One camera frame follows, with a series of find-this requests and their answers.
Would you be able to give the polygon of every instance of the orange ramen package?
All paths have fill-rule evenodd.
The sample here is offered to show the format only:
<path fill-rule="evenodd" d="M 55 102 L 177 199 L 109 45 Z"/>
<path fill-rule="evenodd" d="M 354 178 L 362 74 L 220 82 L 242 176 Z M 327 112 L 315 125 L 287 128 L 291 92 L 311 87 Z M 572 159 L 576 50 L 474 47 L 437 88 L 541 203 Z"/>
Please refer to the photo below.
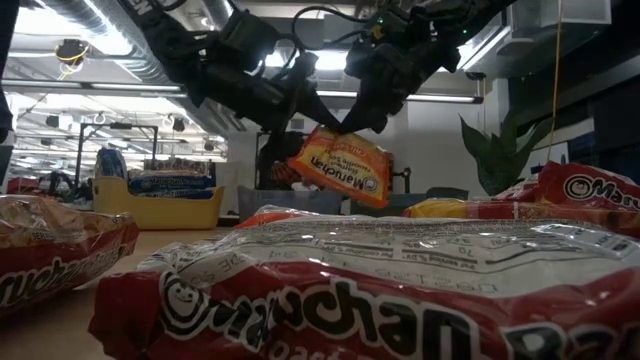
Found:
<path fill-rule="evenodd" d="M 383 208 L 389 202 L 390 159 L 389 153 L 359 135 L 317 127 L 289 166 L 317 184 Z"/>

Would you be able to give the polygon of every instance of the black robotic arm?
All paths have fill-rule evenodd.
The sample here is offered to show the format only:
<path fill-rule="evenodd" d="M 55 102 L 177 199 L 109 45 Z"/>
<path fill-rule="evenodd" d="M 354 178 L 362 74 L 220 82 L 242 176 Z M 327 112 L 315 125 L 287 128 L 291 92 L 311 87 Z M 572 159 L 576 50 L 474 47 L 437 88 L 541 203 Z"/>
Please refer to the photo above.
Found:
<path fill-rule="evenodd" d="M 360 79 L 360 89 L 342 123 L 307 80 L 317 57 L 305 52 L 294 26 L 291 34 L 280 34 L 248 11 L 234 11 L 221 31 L 188 32 L 166 14 L 159 0 L 118 1 L 142 30 L 168 77 L 185 86 L 195 105 L 211 98 L 238 117 L 279 134 L 296 112 L 342 133 L 366 128 L 380 133 L 387 116 L 398 113 L 407 97 L 440 67 L 455 72 L 458 46 L 516 0 L 430 1 L 409 13 L 384 6 L 369 19 L 359 19 L 364 28 L 349 51 L 345 72 Z M 291 69 L 285 66 L 280 73 L 284 76 L 264 78 L 265 58 L 279 40 L 292 41 L 300 56 Z"/>

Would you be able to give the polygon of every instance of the wire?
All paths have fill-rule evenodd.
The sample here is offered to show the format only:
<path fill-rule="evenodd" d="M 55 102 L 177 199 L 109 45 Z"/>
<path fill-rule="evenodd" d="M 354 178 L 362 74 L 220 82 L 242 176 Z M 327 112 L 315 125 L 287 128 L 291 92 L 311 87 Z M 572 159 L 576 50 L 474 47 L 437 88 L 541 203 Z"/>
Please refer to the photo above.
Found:
<path fill-rule="evenodd" d="M 553 120 L 551 123 L 551 134 L 549 135 L 549 149 L 547 152 L 547 163 L 551 160 L 551 147 L 553 146 L 553 134 L 556 131 L 556 119 L 558 118 L 558 88 L 560 85 L 560 45 L 562 39 L 562 16 L 564 13 L 564 1 L 560 0 L 560 15 L 558 18 L 558 30 L 556 32 L 556 69 L 553 80 Z"/>
<path fill-rule="evenodd" d="M 229 6 L 231 6 L 233 11 L 240 11 L 238 5 L 233 0 L 227 0 L 227 3 L 229 3 Z"/>
<path fill-rule="evenodd" d="M 75 59 L 71 66 L 74 66 L 77 61 L 78 61 L 78 59 Z M 62 75 L 60 75 L 60 77 L 58 77 L 58 80 L 64 80 L 64 78 L 66 78 L 68 75 L 69 75 L 69 72 L 67 71 L 67 72 L 63 73 Z M 31 113 L 33 111 L 33 109 L 35 109 L 36 106 L 38 106 L 44 100 L 44 98 L 46 98 L 47 96 L 49 96 L 49 94 L 51 94 L 51 92 L 52 92 L 52 90 L 50 90 L 46 94 L 42 95 L 42 97 L 40 97 L 40 99 L 38 99 L 38 101 L 36 101 L 36 103 L 33 104 L 33 106 L 28 108 L 22 114 L 18 115 L 18 117 L 16 118 L 16 124 L 18 123 L 18 120 L 22 119 L 25 115 Z"/>
<path fill-rule="evenodd" d="M 69 58 L 63 58 L 63 57 L 60 57 L 60 56 L 58 56 L 58 55 L 57 55 L 57 54 L 58 54 L 58 48 L 59 48 L 59 46 L 56 46 L 55 53 L 56 53 L 56 57 L 57 57 L 57 58 L 58 58 L 58 60 L 60 60 L 60 61 L 74 61 L 74 60 L 78 60 L 78 59 L 80 59 L 81 57 L 85 56 L 85 55 L 87 54 L 87 52 L 89 51 L 89 48 L 90 48 L 90 47 L 91 47 L 91 46 L 87 45 L 87 46 L 84 48 L 84 50 L 83 50 L 80 54 L 75 55 L 75 56 L 72 56 L 72 57 L 69 57 Z"/>
<path fill-rule="evenodd" d="M 164 6 L 163 4 L 158 2 L 157 0 L 151 0 L 151 2 L 154 3 L 154 5 L 156 5 L 160 9 L 162 9 L 162 11 L 173 11 L 173 10 L 179 8 L 180 6 L 186 4 L 187 0 L 177 0 L 173 4 L 167 5 L 167 6 Z"/>
<path fill-rule="evenodd" d="M 336 16 L 338 16 L 338 17 L 341 17 L 341 18 L 343 18 L 343 19 L 345 19 L 345 20 L 347 20 L 347 21 L 351 21 L 351 22 L 355 22 L 355 23 L 360 23 L 360 24 L 365 24 L 365 23 L 369 22 L 369 20 L 370 20 L 370 19 L 360 19 L 360 18 L 357 18 L 357 17 L 355 17 L 355 16 L 347 15 L 347 14 L 344 14 L 344 13 L 342 13 L 342 12 L 338 11 L 338 10 L 334 10 L 334 9 L 332 9 L 332 8 L 328 8 L 328 7 L 326 7 L 326 6 L 321 6 L 321 5 L 308 6 L 308 7 L 304 8 L 304 9 L 302 9 L 302 10 L 298 11 L 298 12 L 296 13 L 296 15 L 293 17 L 293 20 L 291 21 L 291 33 L 292 33 L 293 35 L 295 35 L 296 37 L 297 37 L 297 34 L 296 34 L 296 22 L 298 21 L 298 19 L 299 19 L 302 15 L 304 15 L 305 13 L 311 12 L 311 11 L 324 11 L 324 12 L 328 12 L 328 13 L 330 13 L 330 14 L 333 14 L 333 15 L 336 15 Z M 350 33 L 348 33 L 348 34 L 346 34 L 346 35 L 341 36 L 340 38 L 338 38 L 338 39 L 336 39 L 336 40 L 333 40 L 332 42 L 330 42 L 330 44 L 335 45 L 335 44 L 337 44 L 337 43 L 339 43 L 339 42 L 341 42 L 341 41 L 344 41 L 345 39 L 348 39 L 348 38 L 350 38 L 350 37 L 354 36 L 354 35 L 355 35 L 355 33 L 360 34 L 360 33 L 362 33 L 362 32 L 363 32 L 363 30 L 352 31 L 352 32 L 350 32 Z M 300 43 L 301 43 L 301 45 L 302 45 L 302 48 L 303 48 L 303 49 L 313 50 L 313 48 L 312 48 L 312 47 L 305 46 L 304 44 L 302 44 L 302 42 L 301 42 L 301 41 L 300 41 Z"/>

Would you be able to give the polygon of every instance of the yellow bin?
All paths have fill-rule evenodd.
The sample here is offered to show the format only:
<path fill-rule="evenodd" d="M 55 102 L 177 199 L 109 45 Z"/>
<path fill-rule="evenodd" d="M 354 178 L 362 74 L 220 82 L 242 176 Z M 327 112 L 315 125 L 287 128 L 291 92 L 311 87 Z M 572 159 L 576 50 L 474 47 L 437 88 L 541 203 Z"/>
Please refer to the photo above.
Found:
<path fill-rule="evenodd" d="M 100 176 L 94 182 L 94 211 L 128 212 L 141 230 L 202 230 L 218 224 L 224 186 L 216 187 L 211 199 L 191 200 L 133 196 L 126 181 L 117 176 Z"/>

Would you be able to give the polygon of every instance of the ramen noodle package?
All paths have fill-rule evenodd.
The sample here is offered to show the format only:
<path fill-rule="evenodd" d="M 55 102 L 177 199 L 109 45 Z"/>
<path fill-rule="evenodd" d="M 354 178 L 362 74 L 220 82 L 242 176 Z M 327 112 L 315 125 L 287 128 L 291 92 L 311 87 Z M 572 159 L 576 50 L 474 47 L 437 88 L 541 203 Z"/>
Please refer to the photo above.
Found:
<path fill-rule="evenodd" d="M 640 187 L 631 179 L 580 164 L 550 163 L 539 178 L 541 201 L 640 211 Z"/>
<path fill-rule="evenodd" d="M 320 215 L 320 214 L 304 211 L 304 210 L 284 208 L 284 207 L 275 206 L 275 205 L 265 205 L 260 209 L 258 209 L 258 211 L 256 211 L 256 213 L 252 217 L 236 225 L 236 228 L 241 229 L 245 227 L 268 224 L 274 221 L 280 221 L 284 219 L 291 219 L 291 218 L 296 218 L 301 216 L 314 216 L 314 215 Z"/>
<path fill-rule="evenodd" d="M 640 246 L 555 220 L 299 217 L 104 278 L 117 359 L 637 359 Z"/>
<path fill-rule="evenodd" d="M 405 211 L 413 218 L 581 220 L 640 238 L 640 212 L 517 201 L 426 200 Z"/>
<path fill-rule="evenodd" d="M 35 196 L 0 196 L 0 316 L 45 301 L 133 252 L 129 215 L 68 209 Z"/>
<path fill-rule="evenodd" d="M 390 159 L 389 153 L 359 135 L 317 127 L 289 166 L 316 184 L 382 208 L 389 202 Z"/>

